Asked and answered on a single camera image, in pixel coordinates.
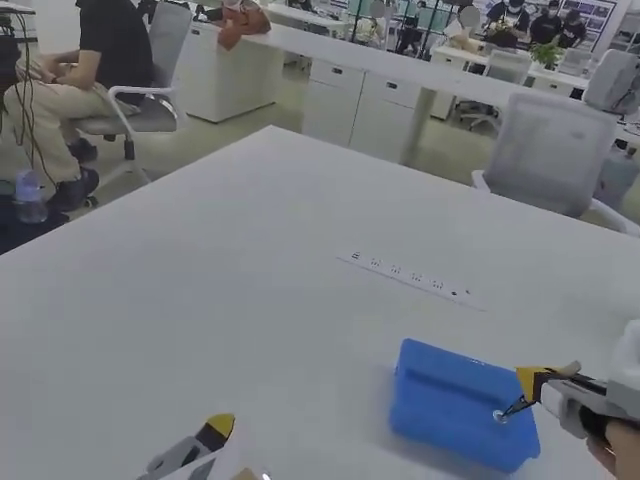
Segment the sneaker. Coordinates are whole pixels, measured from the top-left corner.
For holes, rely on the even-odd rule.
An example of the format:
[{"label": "sneaker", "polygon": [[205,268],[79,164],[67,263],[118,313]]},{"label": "sneaker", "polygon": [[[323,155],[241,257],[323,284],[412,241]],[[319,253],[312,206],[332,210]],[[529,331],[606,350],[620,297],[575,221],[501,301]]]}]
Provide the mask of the sneaker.
[{"label": "sneaker", "polygon": [[98,158],[98,147],[91,145],[86,138],[80,138],[77,142],[67,145],[67,148],[80,165],[93,162]]},{"label": "sneaker", "polygon": [[95,170],[80,168],[78,180],[60,182],[56,193],[51,197],[49,207],[59,212],[72,212],[84,205],[85,200],[98,188],[100,177]]}]

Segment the power strip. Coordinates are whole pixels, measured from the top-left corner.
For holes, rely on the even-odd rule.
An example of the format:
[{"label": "power strip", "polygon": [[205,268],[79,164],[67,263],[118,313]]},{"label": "power strip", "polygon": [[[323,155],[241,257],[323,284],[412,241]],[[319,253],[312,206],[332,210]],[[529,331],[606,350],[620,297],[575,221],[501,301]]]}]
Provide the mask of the power strip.
[{"label": "power strip", "polygon": [[403,285],[422,290],[423,292],[437,295],[459,305],[484,311],[475,301],[469,289],[454,286],[444,280],[436,279],[429,275],[418,273],[411,268],[401,266],[397,263],[382,260],[380,257],[372,257],[362,252],[351,252],[346,255],[338,255],[338,260],[354,265],[368,272],[372,272],[383,277],[390,278]]}]

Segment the potted plant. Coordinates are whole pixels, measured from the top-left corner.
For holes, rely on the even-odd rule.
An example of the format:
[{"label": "potted plant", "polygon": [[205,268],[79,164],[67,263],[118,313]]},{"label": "potted plant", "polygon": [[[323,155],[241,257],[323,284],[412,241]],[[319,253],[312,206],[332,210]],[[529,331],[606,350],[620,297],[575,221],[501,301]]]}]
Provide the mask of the potted plant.
[{"label": "potted plant", "polygon": [[533,45],[530,49],[531,59],[538,68],[553,70],[562,58],[562,49],[552,43],[546,45]]}]

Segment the white office chair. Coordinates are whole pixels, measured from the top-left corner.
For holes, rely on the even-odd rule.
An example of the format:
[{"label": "white office chair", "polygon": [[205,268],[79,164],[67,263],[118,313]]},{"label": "white office chair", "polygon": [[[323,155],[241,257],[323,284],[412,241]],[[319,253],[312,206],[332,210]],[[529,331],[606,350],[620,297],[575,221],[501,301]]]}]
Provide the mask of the white office chair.
[{"label": "white office chair", "polygon": [[[529,68],[531,67],[531,58],[528,55],[520,55],[504,50],[493,49],[489,56],[489,61],[484,69],[484,75],[487,77],[503,80],[509,83],[523,85],[527,79]],[[500,111],[496,107],[491,107],[489,112],[478,113],[462,113],[460,120],[472,119],[469,130],[473,130],[476,126],[483,122],[490,123],[496,131],[500,130]]]},{"label": "white office chair", "polygon": [[558,65],[558,72],[579,77],[591,61],[591,52],[568,48]]},{"label": "white office chair", "polygon": [[[154,64],[152,87],[112,87],[109,89],[109,100],[117,116],[81,118],[72,122],[78,130],[90,135],[103,135],[107,140],[114,140],[116,135],[125,136],[126,161],[105,175],[99,188],[130,172],[135,172],[144,183],[150,183],[149,177],[135,161],[134,132],[175,132],[186,123],[187,117],[176,103],[173,76],[191,26],[191,16],[187,8],[160,3],[149,30]],[[116,102],[116,95],[121,92],[146,95],[139,113],[130,116],[122,113]]]},{"label": "white office chair", "polygon": [[472,173],[473,185],[574,218],[595,210],[640,237],[638,225],[592,198],[615,130],[613,116],[569,98],[513,94],[489,168]]}]

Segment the blue box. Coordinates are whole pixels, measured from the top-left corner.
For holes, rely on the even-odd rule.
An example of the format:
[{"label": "blue box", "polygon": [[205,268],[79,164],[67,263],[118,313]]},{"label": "blue box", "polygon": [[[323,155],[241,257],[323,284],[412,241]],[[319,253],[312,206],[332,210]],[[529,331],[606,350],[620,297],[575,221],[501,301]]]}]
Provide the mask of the blue box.
[{"label": "blue box", "polygon": [[505,473],[540,455],[531,409],[504,424],[493,417],[522,395],[514,371],[408,338],[394,385],[389,423],[398,435]]}]

